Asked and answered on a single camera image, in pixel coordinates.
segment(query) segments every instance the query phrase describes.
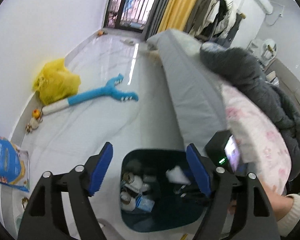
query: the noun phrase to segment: screw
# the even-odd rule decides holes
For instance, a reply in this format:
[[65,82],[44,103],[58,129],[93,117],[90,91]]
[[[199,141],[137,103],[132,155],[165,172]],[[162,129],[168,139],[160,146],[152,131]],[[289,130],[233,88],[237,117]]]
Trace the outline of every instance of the screw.
[[48,178],[51,176],[51,172],[50,171],[45,171],[43,174],[42,174],[42,177],[44,178]]
[[256,179],[257,178],[257,176],[254,173],[249,173],[248,176],[249,176],[250,179]]
[[217,173],[225,173],[225,169],[224,168],[222,168],[222,167],[218,167],[218,168],[216,168],[216,171],[217,171]]
[[82,165],[78,165],[78,166],[76,166],[76,167],[74,168],[74,170],[75,170],[76,172],[82,172],[82,171],[84,170],[84,167],[83,167]]

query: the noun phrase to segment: black device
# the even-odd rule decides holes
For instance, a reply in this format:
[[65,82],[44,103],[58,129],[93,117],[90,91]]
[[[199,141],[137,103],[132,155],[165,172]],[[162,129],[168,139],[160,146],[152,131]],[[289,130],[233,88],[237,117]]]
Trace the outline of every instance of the black device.
[[[195,240],[219,240],[233,192],[237,194],[237,211],[230,235],[233,240],[279,240],[280,236],[270,202],[256,176],[235,176],[220,172],[211,159],[202,157],[193,144],[187,149],[196,165],[208,175],[210,204]],[[89,178],[99,156],[88,159],[80,172],[45,177],[36,185],[21,221],[18,240],[67,240],[69,236],[61,192],[69,192],[74,220],[82,240],[106,240],[94,215],[88,197]],[[197,170],[189,164],[191,170]],[[195,179],[200,179],[194,172]]]
[[234,136],[229,130],[218,131],[205,147],[205,151],[212,162],[235,173],[240,163],[240,152]]

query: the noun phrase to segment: small toy figure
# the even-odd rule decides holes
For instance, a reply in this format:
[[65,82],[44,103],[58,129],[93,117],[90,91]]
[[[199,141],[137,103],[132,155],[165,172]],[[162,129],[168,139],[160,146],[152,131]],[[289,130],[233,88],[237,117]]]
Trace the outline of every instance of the small toy figure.
[[97,31],[97,35],[98,35],[98,37],[100,37],[102,35],[107,35],[107,33],[103,30],[99,30],[99,31]]
[[36,130],[39,127],[39,124],[42,122],[42,115],[39,109],[35,109],[32,112],[32,118],[26,126],[26,134]]

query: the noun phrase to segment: smartphone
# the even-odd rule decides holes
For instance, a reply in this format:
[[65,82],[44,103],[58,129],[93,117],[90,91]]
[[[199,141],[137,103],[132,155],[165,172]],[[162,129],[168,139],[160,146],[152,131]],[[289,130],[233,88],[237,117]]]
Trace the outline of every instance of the smartphone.
[[233,135],[230,136],[226,143],[225,153],[232,171],[236,172],[240,162],[240,152]]

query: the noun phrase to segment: hanging clothes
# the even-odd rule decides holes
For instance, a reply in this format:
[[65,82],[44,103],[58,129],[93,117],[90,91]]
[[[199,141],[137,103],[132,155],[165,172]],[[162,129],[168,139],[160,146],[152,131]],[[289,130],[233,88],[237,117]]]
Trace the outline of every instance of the hanging clothes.
[[199,35],[205,27],[207,17],[218,0],[204,0],[195,15],[194,25],[189,32],[191,36]]
[[245,14],[241,13],[241,14],[237,14],[237,17],[236,17],[236,20],[235,20],[235,23],[233,25],[233,27],[231,28],[231,30],[229,31],[228,33],[228,36],[226,37],[226,40],[231,44],[235,35],[237,34],[238,30],[239,30],[239,26],[240,26],[240,23],[243,19],[245,19],[246,16]]
[[235,24],[231,28],[231,30],[229,31],[228,36],[225,39],[220,38],[220,37],[213,37],[209,41],[217,43],[217,44],[223,46],[224,48],[229,48],[232,41],[233,41],[233,39],[234,39],[234,37],[235,37],[235,35],[237,34],[237,32],[239,30],[239,26],[240,26],[241,21],[245,18],[246,18],[246,16],[243,13],[237,14]]
[[233,2],[226,0],[227,2],[227,13],[222,21],[220,21],[215,30],[215,35],[219,34],[219,38],[226,38],[228,36],[229,31],[234,26],[237,18],[237,10],[238,6]]
[[214,20],[216,19],[217,14],[219,12],[219,8],[220,8],[220,1],[218,1],[212,8],[211,12],[209,13],[209,15],[207,17],[207,22],[214,23]]
[[218,23],[221,22],[225,18],[225,15],[227,14],[226,1],[225,0],[218,0],[218,1],[220,1],[220,6],[215,21],[213,23],[209,23],[209,22],[206,23],[204,25],[204,29],[202,30],[200,35],[198,35],[199,38],[203,41],[208,41],[209,39],[212,38]]

